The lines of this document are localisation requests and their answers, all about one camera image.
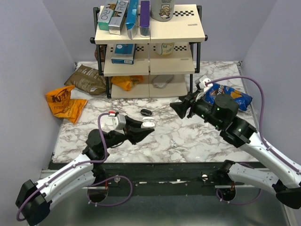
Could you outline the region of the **black earbud charging case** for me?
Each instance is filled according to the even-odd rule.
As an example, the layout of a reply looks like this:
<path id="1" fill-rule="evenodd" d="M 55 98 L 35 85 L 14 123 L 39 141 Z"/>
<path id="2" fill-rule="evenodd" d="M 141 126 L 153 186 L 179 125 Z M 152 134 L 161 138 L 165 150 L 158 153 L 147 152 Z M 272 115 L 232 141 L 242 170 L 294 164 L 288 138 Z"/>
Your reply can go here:
<path id="1" fill-rule="evenodd" d="M 152 111 L 148 110 L 148 109 L 142 109 L 140 111 L 141 115 L 143 116 L 152 116 Z"/>

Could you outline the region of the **white earbud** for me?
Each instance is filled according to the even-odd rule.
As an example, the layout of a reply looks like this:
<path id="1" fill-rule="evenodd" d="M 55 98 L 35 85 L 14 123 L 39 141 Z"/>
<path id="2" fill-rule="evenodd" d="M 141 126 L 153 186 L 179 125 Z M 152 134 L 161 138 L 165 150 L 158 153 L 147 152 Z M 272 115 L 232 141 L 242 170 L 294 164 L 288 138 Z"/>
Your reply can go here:
<path id="1" fill-rule="evenodd" d="M 171 146 L 172 147 L 177 147 L 176 142 L 174 142 L 173 140 L 171 140 Z"/>

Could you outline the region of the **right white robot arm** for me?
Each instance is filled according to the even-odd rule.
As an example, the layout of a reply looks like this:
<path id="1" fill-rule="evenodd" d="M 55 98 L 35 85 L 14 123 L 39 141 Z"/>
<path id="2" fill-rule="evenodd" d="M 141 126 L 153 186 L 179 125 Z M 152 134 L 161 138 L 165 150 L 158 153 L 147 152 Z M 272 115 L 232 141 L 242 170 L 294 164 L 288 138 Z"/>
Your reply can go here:
<path id="1" fill-rule="evenodd" d="M 301 207 L 300 165 L 261 138 L 254 126 L 239 118 L 238 103 L 229 94 L 218 95 L 212 105 L 203 98 L 187 95 L 170 107 L 180 118 L 199 116 L 220 131 L 227 143 L 249 153 L 269 169 L 263 172 L 225 161 L 224 167 L 216 173 L 219 183 L 225 185 L 233 181 L 252 185 L 270 192 L 292 209 Z"/>

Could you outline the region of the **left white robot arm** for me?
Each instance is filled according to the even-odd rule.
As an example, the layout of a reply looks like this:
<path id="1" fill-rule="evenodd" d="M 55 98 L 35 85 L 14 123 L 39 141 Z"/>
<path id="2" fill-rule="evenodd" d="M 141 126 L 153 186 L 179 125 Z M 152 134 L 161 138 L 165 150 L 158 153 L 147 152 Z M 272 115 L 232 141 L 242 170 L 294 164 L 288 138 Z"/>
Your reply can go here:
<path id="1" fill-rule="evenodd" d="M 27 221 L 35 226 L 43 221 L 51 209 L 67 195 L 84 187 L 96 187 L 121 175 L 107 178 L 101 164 L 114 148 L 128 140 L 135 145 L 155 130 L 152 117 L 142 121 L 127 115 L 110 111 L 99 115 L 98 128 L 92 130 L 86 141 L 86 148 L 73 161 L 55 173 L 37 182 L 28 180 L 21 186 L 16 200 L 17 221 Z"/>

